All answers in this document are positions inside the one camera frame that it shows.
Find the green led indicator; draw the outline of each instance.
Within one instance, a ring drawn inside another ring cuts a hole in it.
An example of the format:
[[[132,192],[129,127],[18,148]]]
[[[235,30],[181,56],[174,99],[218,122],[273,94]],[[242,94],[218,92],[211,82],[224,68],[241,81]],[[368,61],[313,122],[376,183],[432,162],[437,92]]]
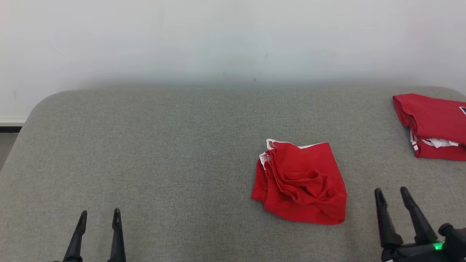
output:
[[[435,250],[441,250],[442,246],[443,246],[443,243],[438,242],[438,243],[433,243],[433,245],[434,245]]]

